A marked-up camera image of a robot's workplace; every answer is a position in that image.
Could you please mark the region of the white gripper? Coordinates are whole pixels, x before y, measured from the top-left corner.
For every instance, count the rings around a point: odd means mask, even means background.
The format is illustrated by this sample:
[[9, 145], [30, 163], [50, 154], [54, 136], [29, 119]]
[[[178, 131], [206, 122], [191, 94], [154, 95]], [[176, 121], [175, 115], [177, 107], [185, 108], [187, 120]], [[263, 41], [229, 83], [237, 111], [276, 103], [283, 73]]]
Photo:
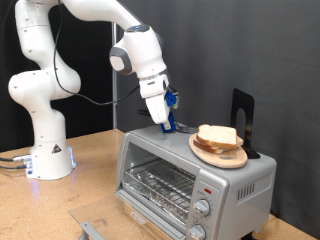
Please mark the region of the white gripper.
[[149, 80], [141, 80], [140, 95], [145, 100], [152, 120], [156, 124], [168, 121], [169, 106], [165, 95], [168, 90], [169, 80], [166, 74], [158, 75]]

